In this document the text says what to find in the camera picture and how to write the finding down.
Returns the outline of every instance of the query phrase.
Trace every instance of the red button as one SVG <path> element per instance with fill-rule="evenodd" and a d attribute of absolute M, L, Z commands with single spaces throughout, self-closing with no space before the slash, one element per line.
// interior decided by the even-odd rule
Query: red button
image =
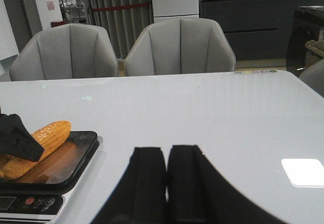
<path fill-rule="evenodd" d="M 34 201 L 35 201 L 34 197 L 28 197 L 28 199 L 25 200 L 25 204 L 30 205 L 30 204 L 34 203 Z"/>

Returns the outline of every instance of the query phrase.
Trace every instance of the drawer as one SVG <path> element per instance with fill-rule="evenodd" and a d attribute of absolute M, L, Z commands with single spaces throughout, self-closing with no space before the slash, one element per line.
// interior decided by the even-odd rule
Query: drawer
<path fill-rule="evenodd" d="M 228 33 L 225 36 L 238 61 L 285 57 L 278 45 L 278 31 Z"/>
<path fill-rule="evenodd" d="M 152 0 L 153 16 L 178 16 L 199 14 L 198 0 Z"/>
<path fill-rule="evenodd" d="M 201 3 L 201 17 L 217 21 L 223 31 L 278 28 L 277 0 L 225 0 Z"/>
<path fill-rule="evenodd" d="M 178 18 L 178 17 L 191 17 L 191 18 L 199 18 L 199 14 L 196 15 L 184 15 L 184 16 L 171 16 L 171 17 L 155 17 L 154 18 L 154 23 L 166 20 L 166 19 L 173 19 L 173 18 Z"/>

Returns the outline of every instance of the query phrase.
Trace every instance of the floor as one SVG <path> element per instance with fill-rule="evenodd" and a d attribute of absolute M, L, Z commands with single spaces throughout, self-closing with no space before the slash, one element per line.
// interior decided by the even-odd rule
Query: floor
<path fill-rule="evenodd" d="M 281 70 L 286 71 L 286 67 L 254 67 L 254 68 L 238 68 L 235 71 L 261 71 L 261 70 Z M 125 76 L 123 62 L 118 62 L 118 76 Z"/>

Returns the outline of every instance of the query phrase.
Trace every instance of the dark cabinet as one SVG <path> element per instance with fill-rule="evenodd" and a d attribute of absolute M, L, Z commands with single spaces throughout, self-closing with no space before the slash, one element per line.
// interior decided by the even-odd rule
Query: dark cabinet
<path fill-rule="evenodd" d="M 295 9 L 324 0 L 203 0 L 202 18 L 222 27 L 237 60 L 285 59 Z"/>

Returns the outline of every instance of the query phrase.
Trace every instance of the red rope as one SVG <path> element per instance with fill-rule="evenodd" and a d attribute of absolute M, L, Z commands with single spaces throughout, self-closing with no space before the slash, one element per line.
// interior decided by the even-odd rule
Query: red rope
<path fill-rule="evenodd" d="M 147 6 L 149 6 L 149 3 L 141 3 L 141 4 L 109 7 L 109 8 L 93 8 L 92 11 L 93 12 L 108 12 L 108 11 L 116 11 L 116 10 L 130 9 L 130 8 L 142 8 L 142 7 L 147 7 Z"/>

